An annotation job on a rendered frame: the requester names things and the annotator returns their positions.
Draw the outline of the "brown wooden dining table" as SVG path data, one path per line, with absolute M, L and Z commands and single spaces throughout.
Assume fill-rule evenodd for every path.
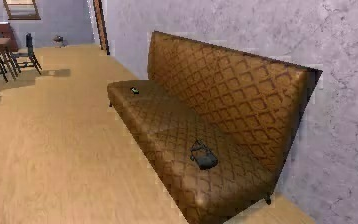
M 13 52 L 19 50 L 13 29 L 9 22 L 0 22 L 0 55 L 4 65 L 13 79 L 18 77 L 18 69 L 11 58 Z

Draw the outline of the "brown quilted sofa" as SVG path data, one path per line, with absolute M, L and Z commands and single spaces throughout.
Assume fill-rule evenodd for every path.
M 155 31 L 147 79 L 113 82 L 107 92 L 188 223 L 224 224 L 271 200 L 321 74 Z M 216 155 L 215 167 L 190 159 L 196 140 Z

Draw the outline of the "black headset with eyeshield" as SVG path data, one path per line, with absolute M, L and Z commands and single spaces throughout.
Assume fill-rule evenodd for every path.
M 216 155 L 201 140 L 194 142 L 190 153 L 190 159 L 196 162 L 200 170 L 211 169 L 218 164 Z

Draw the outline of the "brown framed window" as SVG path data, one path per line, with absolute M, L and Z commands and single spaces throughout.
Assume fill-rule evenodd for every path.
M 9 20 L 40 20 L 36 0 L 2 0 Z

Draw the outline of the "brown wooden room door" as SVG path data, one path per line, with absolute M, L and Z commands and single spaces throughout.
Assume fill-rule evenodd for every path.
M 93 6 L 94 6 L 95 19 L 96 19 L 97 30 L 100 40 L 100 47 L 102 50 L 106 52 L 107 55 L 109 55 L 110 50 L 109 50 L 109 44 L 107 39 L 102 0 L 93 0 Z

